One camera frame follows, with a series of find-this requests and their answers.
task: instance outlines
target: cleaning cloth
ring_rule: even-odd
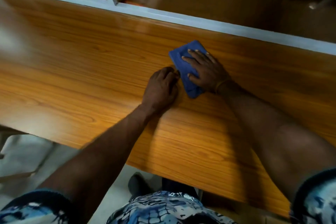
[[[203,54],[207,52],[200,42],[194,40],[186,45],[183,45],[179,48],[170,51],[169,56],[173,61],[176,69],[180,72],[181,80],[184,89],[187,92],[187,95],[190,98],[196,98],[200,94],[204,93],[204,90],[201,87],[197,86],[196,84],[192,83],[188,78],[188,73],[191,73],[198,77],[196,69],[192,68],[192,66],[187,61],[184,61],[182,59],[182,56],[192,58],[192,56],[188,53],[188,49],[191,49],[193,51],[199,50]]]

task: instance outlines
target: forearm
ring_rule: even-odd
[[[69,197],[85,213],[81,222],[87,222],[119,175],[150,116],[150,110],[138,106],[55,171],[40,188]]]
[[[233,110],[271,179],[292,200],[310,175],[336,164],[336,149],[233,81],[218,91]]]

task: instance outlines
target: tiled floor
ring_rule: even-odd
[[[12,173],[15,170],[19,173],[35,170],[51,146],[52,143],[50,141],[31,135],[10,137],[2,151],[5,153],[5,158],[0,160],[0,176],[8,175],[8,170]],[[54,146],[44,165],[35,175],[0,184],[0,208],[13,198],[36,188],[77,152],[78,150],[76,149],[57,144]],[[128,192],[127,182],[135,172],[140,172],[154,189],[159,189],[161,177],[125,165],[91,218],[91,224],[105,223],[115,210],[128,202],[131,194]]]

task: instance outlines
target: wood grain surface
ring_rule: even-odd
[[[170,50],[197,39],[243,87],[336,144],[335,56],[61,1],[0,7],[4,126],[81,148],[141,102],[150,75],[172,64]],[[287,216],[223,100],[192,100],[179,86],[127,163]]]

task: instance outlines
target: wood grain pattern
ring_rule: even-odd
[[[198,39],[238,83],[336,144],[335,56],[60,1],[5,1],[2,125],[80,148],[141,102],[150,75],[172,64],[170,50]],[[288,215],[288,201],[212,94],[191,100],[181,90],[127,163]]]

